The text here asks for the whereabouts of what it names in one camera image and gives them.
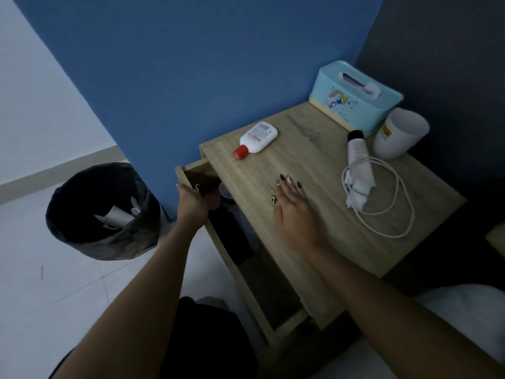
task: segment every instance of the white cable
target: white cable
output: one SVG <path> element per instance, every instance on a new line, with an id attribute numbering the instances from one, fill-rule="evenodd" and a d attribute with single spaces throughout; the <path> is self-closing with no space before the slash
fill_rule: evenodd
<path id="1" fill-rule="evenodd" d="M 346 184 L 345 184 L 345 173 L 350 170 L 350 168 L 354 165 L 357 165 L 357 164 L 360 164 L 362 162 L 370 162 L 372 164 L 377 164 L 377 165 L 381 165 L 382 167 L 390 170 L 396 177 L 396 189 L 395 189 L 395 195 L 393 197 L 393 201 L 391 202 L 391 204 L 385 209 L 385 210 L 382 210 L 382 211 L 379 211 L 379 212 L 376 212 L 376 213 L 366 213 L 364 211 L 358 211 L 356 209 L 357 205 L 356 205 L 356 202 L 354 201 L 354 197 L 353 197 L 353 194 L 350 193 L 350 190 L 347 189 L 346 187 Z M 387 213 L 392 207 L 393 205 L 395 204 L 396 202 L 396 196 L 398 195 L 398 189 L 400 187 L 400 184 L 403 186 L 403 190 L 405 191 L 405 197 L 407 197 L 407 202 L 408 202 L 408 205 L 410 206 L 410 209 L 412 211 L 412 215 L 411 215 L 411 218 L 410 218 L 410 221 L 408 223 L 408 226 L 407 226 L 407 229 L 405 230 L 404 233 L 400 234 L 400 235 L 387 235 L 387 234 L 382 234 L 381 232 L 375 230 L 375 229 L 372 229 L 368 224 L 365 223 L 365 221 L 363 221 L 363 218 L 361 218 L 360 216 L 360 213 L 361 214 L 365 214 L 365 215 L 379 215 L 379 214 L 384 214 L 384 213 Z M 375 157 L 367 157 L 367 158 L 363 158 L 363 159 L 359 159 L 358 161 L 354 162 L 353 164 L 351 165 L 348 165 L 344 171 L 342 171 L 342 186 L 344 187 L 344 191 L 345 193 L 347 194 L 347 197 L 350 199 L 350 201 L 352 202 L 352 208 L 354 209 L 358 219 L 361 221 L 361 223 L 363 223 L 363 225 L 365 225 L 367 228 L 369 228 L 370 230 L 372 230 L 375 234 L 378 234 L 378 235 L 382 235 L 382 236 L 385 236 L 387 238 L 401 238 L 405 235 L 408 234 L 408 232 L 412 229 L 412 224 L 413 224 L 413 219 L 414 219 L 414 216 L 415 216 L 415 211 L 413 209 L 413 204 L 410 200 L 410 197 L 408 196 L 408 193 L 407 193 L 407 188 L 405 186 L 405 183 L 403 182 L 402 178 L 398 175 L 398 173 L 396 172 L 396 170 L 393 169 L 393 167 L 391 165 L 389 165 L 388 163 L 384 162 L 383 160 L 381 159 L 378 159 L 378 158 L 375 158 Z"/>

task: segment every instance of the light blue tissue box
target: light blue tissue box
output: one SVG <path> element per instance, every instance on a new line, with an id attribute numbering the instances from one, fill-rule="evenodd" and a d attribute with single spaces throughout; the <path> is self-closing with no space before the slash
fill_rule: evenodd
<path id="1" fill-rule="evenodd" d="M 319 69 L 309 102 L 347 130 L 370 136 L 403 100 L 396 90 L 375 81 L 345 61 Z"/>

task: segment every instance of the black trash bag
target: black trash bag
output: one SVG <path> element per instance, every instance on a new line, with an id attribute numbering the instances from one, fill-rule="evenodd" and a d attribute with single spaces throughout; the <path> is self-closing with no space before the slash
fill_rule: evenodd
<path id="1" fill-rule="evenodd" d="M 104 228 L 95 218 L 106 216 L 113 205 L 130 214 L 131 197 L 140 214 L 124 229 Z M 158 243 L 160 204 L 130 164 L 114 162 L 81 171 L 57 188 L 46 223 L 58 240 L 91 258 L 133 259 Z"/>

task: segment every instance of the red bottle cap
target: red bottle cap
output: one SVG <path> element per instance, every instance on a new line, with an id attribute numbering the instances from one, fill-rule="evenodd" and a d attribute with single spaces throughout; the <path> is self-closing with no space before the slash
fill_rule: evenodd
<path id="1" fill-rule="evenodd" d="M 249 149 L 246 145 L 240 145 L 236 151 L 233 152 L 233 156 L 238 159 L 238 160 L 241 160 L 243 159 L 245 156 L 247 156 L 249 154 Z"/>

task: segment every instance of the blue wall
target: blue wall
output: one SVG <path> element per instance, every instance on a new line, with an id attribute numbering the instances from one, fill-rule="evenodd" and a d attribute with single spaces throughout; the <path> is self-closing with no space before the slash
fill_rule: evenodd
<path id="1" fill-rule="evenodd" d="M 354 63 L 382 1 L 15 0 L 172 217 L 174 166 Z"/>

